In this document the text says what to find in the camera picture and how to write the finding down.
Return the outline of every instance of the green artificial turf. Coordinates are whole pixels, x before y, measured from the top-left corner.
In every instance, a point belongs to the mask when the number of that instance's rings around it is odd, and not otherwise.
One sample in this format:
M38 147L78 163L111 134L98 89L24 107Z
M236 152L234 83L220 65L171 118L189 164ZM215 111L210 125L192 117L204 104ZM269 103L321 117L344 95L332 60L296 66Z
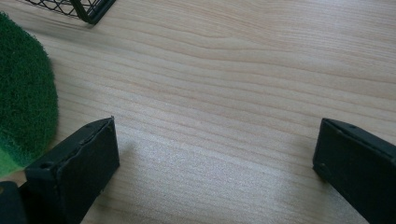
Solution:
M0 12L0 176L41 156L55 134L53 79L41 44Z

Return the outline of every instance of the green round mat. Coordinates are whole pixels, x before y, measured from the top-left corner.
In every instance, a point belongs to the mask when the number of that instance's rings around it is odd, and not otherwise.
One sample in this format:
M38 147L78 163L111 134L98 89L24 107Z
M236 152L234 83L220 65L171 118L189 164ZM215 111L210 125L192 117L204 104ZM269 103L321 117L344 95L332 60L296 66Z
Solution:
M53 79L41 44L0 12L0 176L41 156L55 134Z

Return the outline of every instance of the table surface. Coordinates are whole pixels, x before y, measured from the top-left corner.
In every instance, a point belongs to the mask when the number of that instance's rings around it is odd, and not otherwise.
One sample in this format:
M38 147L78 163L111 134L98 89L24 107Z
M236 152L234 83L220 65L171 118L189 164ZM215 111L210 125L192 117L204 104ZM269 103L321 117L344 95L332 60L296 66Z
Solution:
M83 223L366 223L312 157L322 118L396 144L394 2L117 0L96 26L0 10L52 60L53 145L115 117L121 167Z

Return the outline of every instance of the wire mesh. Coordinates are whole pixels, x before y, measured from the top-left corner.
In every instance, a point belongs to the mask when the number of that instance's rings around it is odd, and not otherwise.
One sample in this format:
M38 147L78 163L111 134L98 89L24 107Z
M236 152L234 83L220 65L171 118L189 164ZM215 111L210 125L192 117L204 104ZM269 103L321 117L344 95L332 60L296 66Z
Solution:
M77 17L78 14L71 0L25 0L34 6L43 7L50 11L58 12L66 16ZM88 15L95 13L103 0L77 0L80 2Z
M116 0L24 0L36 7L96 24Z

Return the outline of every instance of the black object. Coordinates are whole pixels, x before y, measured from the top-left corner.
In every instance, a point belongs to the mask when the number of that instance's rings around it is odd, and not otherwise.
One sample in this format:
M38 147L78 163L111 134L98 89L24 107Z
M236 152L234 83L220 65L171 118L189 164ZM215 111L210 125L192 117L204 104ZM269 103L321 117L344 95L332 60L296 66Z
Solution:
M323 119L314 170L370 223L396 223L396 146L354 125Z
M119 166L114 119L89 123L29 165L19 193L0 183L0 223L80 223Z
M31 4L96 24L116 0L25 0Z

